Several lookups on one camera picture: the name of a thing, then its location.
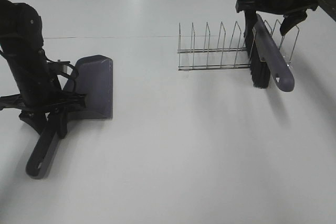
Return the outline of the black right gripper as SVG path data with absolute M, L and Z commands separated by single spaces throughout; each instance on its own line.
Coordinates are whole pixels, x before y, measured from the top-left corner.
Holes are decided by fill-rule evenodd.
M 286 35 L 297 24 L 306 20 L 306 10 L 316 10 L 317 7 L 317 0 L 237 0 L 235 5 L 236 12 L 244 11 L 245 38 L 251 34 L 253 27 L 258 22 L 256 11 L 285 14 L 280 25 L 280 33 Z

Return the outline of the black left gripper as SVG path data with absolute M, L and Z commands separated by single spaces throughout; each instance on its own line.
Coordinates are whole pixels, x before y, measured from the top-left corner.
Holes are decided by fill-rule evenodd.
M 66 108 L 85 108 L 87 94 L 77 92 L 77 83 L 70 80 L 70 89 L 62 87 L 58 77 L 33 79 L 15 78 L 18 94 L 1 97 L 1 110 L 19 109 L 19 119 L 31 126 L 39 135 L 47 124 L 44 113 L 55 114 L 56 132 L 60 139 L 68 133 L 68 111 Z

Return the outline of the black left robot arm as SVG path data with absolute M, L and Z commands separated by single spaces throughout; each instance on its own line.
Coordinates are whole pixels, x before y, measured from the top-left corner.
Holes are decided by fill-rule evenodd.
M 30 5 L 1 0 L 1 56 L 19 89 L 19 94 L 1 97 L 1 109 L 19 109 L 19 118 L 39 134 L 55 119 L 52 125 L 64 138 L 69 110 L 84 107 L 85 95 L 76 93 L 75 66 L 46 57 L 42 27 L 41 17 Z

